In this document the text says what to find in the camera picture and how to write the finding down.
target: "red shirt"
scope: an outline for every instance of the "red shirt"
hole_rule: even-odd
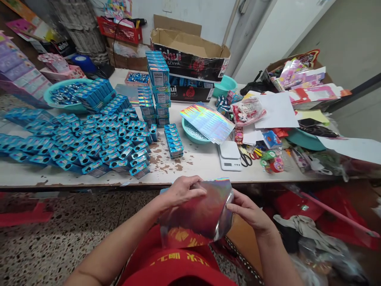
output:
[[[126,266],[118,286],[131,285],[235,285],[219,270],[207,245],[162,249],[160,226],[143,238]]]

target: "cloth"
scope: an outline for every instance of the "cloth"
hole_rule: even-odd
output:
[[[292,216],[285,220],[279,214],[274,215],[274,220],[283,226],[296,229],[301,236],[315,241],[318,249],[334,255],[344,255],[348,251],[347,246],[339,239],[328,236],[316,228],[315,222],[307,216]]]
[[[219,270],[207,245],[162,249],[160,226],[153,227],[131,256],[118,286],[235,285]]]

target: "teal plastic basin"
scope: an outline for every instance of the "teal plastic basin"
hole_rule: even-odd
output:
[[[219,97],[220,95],[227,96],[229,90],[236,91],[238,89],[237,82],[231,77],[224,75],[222,77],[221,83],[216,83],[214,85],[214,97]]]
[[[209,139],[200,139],[200,138],[196,138],[194,135],[192,135],[190,133],[190,128],[194,128],[194,127],[184,118],[181,120],[181,124],[183,125],[185,135],[187,135],[188,139],[191,140],[193,143],[204,145],[204,144],[208,144],[211,142]]]
[[[75,103],[75,104],[57,104],[53,102],[51,98],[50,92],[58,89],[60,87],[64,87],[67,85],[71,85],[75,82],[86,82],[86,83],[92,83],[91,79],[67,79],[65,81],[60,81],[58,83],[55,83],[51,87],[49,87],[45,92],[44,92],[44,100],[46,103],[53,108],[60,108],[64,109],[68,113],[76,113],[76,114],[82,114],[82,113],[88,113],[87,109],[82,105],[82,103]]]
[[[293,128],[287,131],[287,133],[289,134],[286,137],[287,140],[303,148],[313,151],[323,151],[327,149],[315,135],[304,132],[298,128]]]

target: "peeling table surface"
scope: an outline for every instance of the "peeling table surface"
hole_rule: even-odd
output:
[[[123,84],[128,70],[116,69],[110,78],[113,87],[116,84]],[[206,145],[194,144],[185,135],[181,125],[180,111],[190,106],[191,103],[172,102],[170,111],[170,122],[175,123],[180,133],[184,146],[184,156],[177,159],[170,159],[164,129],[158,129],[158,142],[150,145],[150,173],[136,179],[128,173],[117,173],[111,171],[100,178],[89,175],[79,175],[72,172],[65,172],[57,167],[40,168],[27,164],[20,164],[11,158],[0,160],[0,188],[13,187],[91,187],[91,186],[120,186],[134,184],[161,185],[171,184],[179,176],[199,175],[204,180],[212,180],[221,177],[229,177],[232,183],[254,183],[254,182],[295,182],[295,181],[318,181],[331,180],[330,176],[305,175],[296,166],[293,159],[288,160],[288,165],[292,167],[289,171],[268,174],[255,160],[252,166],[243,168],[241,172],[223,171],[220,166],[217,146],[209,143]],[[139,118],[140,109],[136,108]],[[54,115],[59,114],[59,110],[49,110]],[[31,133],[24,131],[21,126],[7,124],[0,130],[2,133],[27,137]]]

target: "holographic bag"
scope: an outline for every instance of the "holographic bag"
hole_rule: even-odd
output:
[[[234,199],[230,180],[203,181],[192,188],[204,189],[206,195],[171,208],[159,218],[163,248],[208,245],[231,228],[233,214],[225,207]]]

